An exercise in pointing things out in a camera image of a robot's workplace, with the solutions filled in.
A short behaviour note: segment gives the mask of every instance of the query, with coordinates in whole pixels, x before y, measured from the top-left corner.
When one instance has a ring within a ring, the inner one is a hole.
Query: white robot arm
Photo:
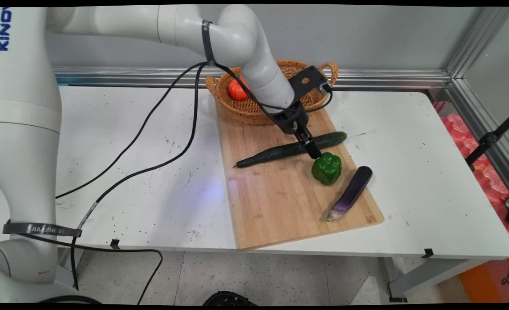
[[[61,99],[45,31],[145,39],[205,55],[203,22],[194,5],[0,8],[0,188],[12,223],[56,223]],[[247,6],[227,6],[208,29],[217,63],[241,66],[260,102],[290,107],[294,90]],[[55,270],[55,245],[11,234],[10,240],[0,242],[0,301],[37,301],[73,292],[70,287],[54,288]]]

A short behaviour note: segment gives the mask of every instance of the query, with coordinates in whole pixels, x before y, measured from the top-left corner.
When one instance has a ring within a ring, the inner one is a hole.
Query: cucumber
[[[327,149],[335,145],[343,143],[347,139],[347,134],[342,131],[330,132],[325,135],[314,137],[314,143],[318,149]],[[251,165],[266,163],[267,161],[274,161],[289,156],[299,155],[306,153],[306,149],[300,143],[290,143],[287,145],[280,145],[262,151],[254,156],[245,158],[238,161],[234,167],[249,167]]]

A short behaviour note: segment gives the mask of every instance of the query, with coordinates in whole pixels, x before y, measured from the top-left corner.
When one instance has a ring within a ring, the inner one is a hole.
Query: purple eggplant
[[[331,211],[325,220],[328,222],[330,220],[336,220],[347,213],[347,211],[352,208],[356,200],[359,198],[363,189],[367,186],[367,183],[369,183],[372,175],[373,171],[371,171],[369,167],[359,167],[356,170],[356,173],[354,173],[354,176],[343,193],[343,196],[341,196],[335,206],[331,208]]]

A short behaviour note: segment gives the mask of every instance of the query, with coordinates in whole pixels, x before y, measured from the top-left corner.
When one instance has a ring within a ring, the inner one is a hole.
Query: white table
[[[60,87],[63,123],[56,192],[99,174],[132,141],[166,89]],[[369,188],[385,221],[376,226],[272,245],[259,253],[422,257],[404,275],[391,267],[400,296],[491,259],[509,257],[509,235],[428,98],[416,92],[335,92],[326,108],[356,165],[373,170]],[[191,132],[193,90],[172,90],[136,144],[99,180],[56,200],[57,224],[75,228],[99,195],[125,175],[177,155]],[[138,175],[97,206],[79,244],[236,251],[214,98],[199,91],[197,133],[178,161]],[[9,218],[0,193],[1,226]],[[0,240],[6,239],[0,233]],[[60,238],[69,242],[70,238]]]

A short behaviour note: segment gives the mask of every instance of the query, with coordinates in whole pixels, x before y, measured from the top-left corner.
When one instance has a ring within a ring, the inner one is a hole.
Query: tomato
[[[251,89],[251,88],[249,88],[247,83],[245,83],[245,80],[243,79],[243,77],[241,77],[241,82],[243,82],[243,84],[245,84],[245,86],[249,90]],[[227,87],[227,92],[229,92],[231,95],[231,98],[234,98],[235,100],[245,100],[247,98],[247,94],[245,93],[243,88],[241,88],[241,85],[239,85],[239,82],[237,82],[237,80],[235,80],[235,79],[233,79],[230,82],[229,86]]]

